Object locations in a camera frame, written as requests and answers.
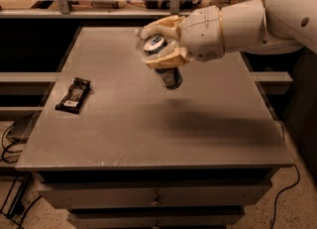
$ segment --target can top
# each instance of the can top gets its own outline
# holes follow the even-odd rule
[[[150,37],[144,44],[143,49],[147,52],[155,51],[160,48],[165,42],[165,38],[161,35]]]

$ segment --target gray tabletop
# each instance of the gray tabletop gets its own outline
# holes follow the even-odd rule
[[[83,28],[18,170],[196,169],[292,164],[240,54],[181,68],[166,90],[134,28]],[[54,110],[91,80],[79,115]]]

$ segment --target black packet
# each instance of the black packet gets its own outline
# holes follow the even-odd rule
[[[55,110],[79,114],[80,106],[90,89],[90,81],[76,77],[67,94],[55,106]]]

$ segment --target floor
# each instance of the floor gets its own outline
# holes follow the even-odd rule
[[[0,122],[0,134],[10,126],[11,122]],[[280,195],[276,207],[276,220],[274,229],[308,229],[317,227],[317,183],[312,177],[309,168],[298,152],[297,146],[291,134],[283,123],[276,122],[276,128],[284,135],[285,145],[294,157],[300,173],[300,182],[294,188]],[[13,181],[12,177],[0,176],[0,204],[3,203]],[[227,226],[227,229],[268,229],[273,217],[274,201],[277,194],[287,186],[297,181],[295,167],[280,169],[271,179],[273,187],[269,192],[253,206],[245,207],[246,215],[235,225]],[[34,180],[29,187],[23,204],[28,205],[38,196]],[[67,211],[53,209],[41,198],[29,211],[24,222],[25,229],[73,229],[65,218]],[[19,222],[21,216],[16,215],[14,220]],[[5,216],[0,216],[0,228],[17,229],[18,226]]]

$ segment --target can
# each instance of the can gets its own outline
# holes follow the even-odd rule
[[[153,35],[144,43],[143,49],[148,56],[157,54],[167,46],[167,41],[162,35]],[[182,83],[182,76],[178,67],[157,68],[156,74],[161,84],[167,89],[175,89]]]

